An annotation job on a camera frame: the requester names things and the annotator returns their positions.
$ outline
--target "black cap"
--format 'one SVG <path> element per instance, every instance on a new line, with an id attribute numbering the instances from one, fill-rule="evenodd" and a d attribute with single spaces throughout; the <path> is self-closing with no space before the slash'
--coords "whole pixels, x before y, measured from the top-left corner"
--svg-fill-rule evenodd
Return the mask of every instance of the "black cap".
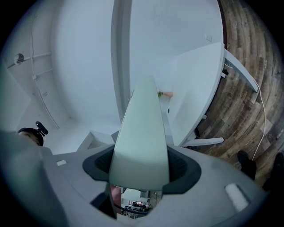
<path id="1" fill-rule="evenodd" d="M 34 134 L 34 136 L 39 140 L 39 144 L 40 146 L 43 146 L 43 137 L 42 135 L 39 133 L 38 130 L 33 129 L 33 128 L 22 128 L 18 131 L 18 133 L 20 132 L 28 132 L 28 133 L 32 133 Z"/>

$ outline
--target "wooden floor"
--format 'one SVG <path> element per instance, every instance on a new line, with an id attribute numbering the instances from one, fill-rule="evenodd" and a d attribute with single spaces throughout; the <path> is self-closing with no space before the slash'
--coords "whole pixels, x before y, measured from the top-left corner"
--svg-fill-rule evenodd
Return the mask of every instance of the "wooden floor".
<path id="1" fill-rule="evenodd" d="M 275 155 L 284 148 L 284 75 L 278 47 L 260 18 L 242 1 L 221 0 L 227 28 L 227 49 L 256 79 L 266 110 L 267 130 L 256 153 L 256 182 L 268 179 Z M 262 137 L 264 112 L 260 96 L 228 68 L 207 119 L 198 129 L 201 138 L 223 137 L 220 145 L 195 150 L 219 157 L 239 168 L 237 152 L 252 158 Z"/>

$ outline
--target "black cable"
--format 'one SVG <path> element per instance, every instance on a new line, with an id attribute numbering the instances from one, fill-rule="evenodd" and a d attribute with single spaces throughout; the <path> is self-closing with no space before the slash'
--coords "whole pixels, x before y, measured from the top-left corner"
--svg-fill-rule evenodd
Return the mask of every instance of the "black cable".
<path id="1" fill-rule="evenodd" d="M 119 208 L 120 210 L 127 211 L 127 212 L 129 212 L 129 213 L 138 214 L 138 215 L 147 215 L 147 213 L 145 213 L 145 212 L 127 210 L 127 209 L 125 209 L 125 208 L 123 208 L 123 207 L 120 207 L 119 205 L 116 205 L 116 204 L 114 204 L 114 205 L 115 205 L 117 208 Z"/>

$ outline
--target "power cord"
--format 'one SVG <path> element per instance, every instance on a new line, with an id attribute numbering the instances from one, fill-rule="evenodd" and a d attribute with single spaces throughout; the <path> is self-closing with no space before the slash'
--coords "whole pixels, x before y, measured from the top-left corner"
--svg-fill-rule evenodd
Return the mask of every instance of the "power cord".
<path id="1" fill-rule="evenodd" d="M 263 112 L 264 112 L 264 128 L 263 128 L 263 135 L 262 135 L 262 138 L 261 138 L 261 140 L 260 140 L 260 142 L 259 142 L 259 144 L 258 144 L 258 146 L 257 146 L 257 148 L 256 148 L 256 151 L 254 152 L 254 155 L 253 155 L 253 157 L 252 157 L 252 160 L 253 160 L 254 157 L 255 157 L 255 155 L 256 155 L 256 152 L 257 152 L 257 150 L 258 150 L 258 148 L 259 148 L 259 146 L 260 146 L 260 144 L 261 144 L 261 142 L 262 142 L 262 140 L 263 140 L 263 138 L 264 138 L 265 127 L 266 127 L 266 113 L 265 113 L 265 107 L 264 107 L 264 103 L 263 103 L 262 96 L 261 96 L 260 87 L 259 87 L 258 83 L 256 82 L 256 80 L 255 80 L 253 77 L 252 77 L 252 79 L 254 80 L 254 82 L 256 83 L 256 85 L 257 85 L 257 87 L 258 87 L 258 89 L 259 89 L 259 95 L 260 95 L 261 104 L 262 104 Z"/>

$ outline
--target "white table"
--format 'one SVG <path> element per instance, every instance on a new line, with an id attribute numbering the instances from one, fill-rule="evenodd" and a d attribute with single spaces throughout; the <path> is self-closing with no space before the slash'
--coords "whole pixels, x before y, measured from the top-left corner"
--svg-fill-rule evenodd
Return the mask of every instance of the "white table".
<path id="1" fill-rule="evenodd" d="M 141 77 L 127 107 L 110 167 L 110 184 L 161 190 L 169 183 L 168 152 L 153 76 Z"/>
<path id="2" fill-rule="evenodd" d="M 174 96 L 168 105 L 168 120 L 174 145 L 197 146 L 221 143 L 223 138 L 195 138 L 194 130 L 215 95 L 220 77 L 224 74 L 224 62 L 243 75 L 252 89 L 256 83 L 242 64 L 227 50 L 223 43 L 214 43 L 177 56 L 174 60 Z"/>

